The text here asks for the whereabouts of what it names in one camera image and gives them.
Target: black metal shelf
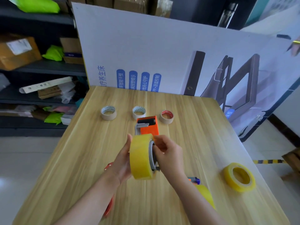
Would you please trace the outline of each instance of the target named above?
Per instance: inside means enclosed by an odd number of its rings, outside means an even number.
[[[45,73],[69,76],[86,76],[84,65],[68,64],[64,61],[40,60],[14,71],[25,73]]]
[[[33,117],[0,116],[0,136],[56,136],[64,134],[67,125],[44,123]]]
[[[31,92],[28,94],[22,94],[19,89],[13,85],[9,85],[7,88],[0,91],[0,103],[12,103],[12,104],[30,104],[39,106],[75,106],[75,101],[71,100],[70,103],[64,104],[61,99],[47,98],[40,99],[38,93]]]
[[[27,13],[19,10],[17,7],[0,7],[0,16],[74,25],[74,19],[69,14]]]

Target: floor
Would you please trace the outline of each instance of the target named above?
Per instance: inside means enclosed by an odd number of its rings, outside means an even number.
[[[59,138],[0,137],[0,218],[9,225],[34,186]],[[294,146],[268,121],[243,143],[253,160],[281,159]],[[291,225],[300,221],[300,180],[282,181],[287,164],[257,164]]]

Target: white wall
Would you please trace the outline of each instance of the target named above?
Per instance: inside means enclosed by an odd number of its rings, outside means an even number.
[[[274,114],[300,136],[300,87],[274,111]]]

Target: white display board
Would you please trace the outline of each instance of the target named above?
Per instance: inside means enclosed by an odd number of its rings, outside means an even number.
[[[237,134],[300,76],[287,39],[80,3],[73,10],[90,85],[211,97]]]

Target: person's right arm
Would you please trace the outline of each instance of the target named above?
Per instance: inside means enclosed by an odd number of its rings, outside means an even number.
[[[165,135],[155,136],[154,142],[160,170],[179,196],[191,225],[227,224],[185,175],[182,148]]]

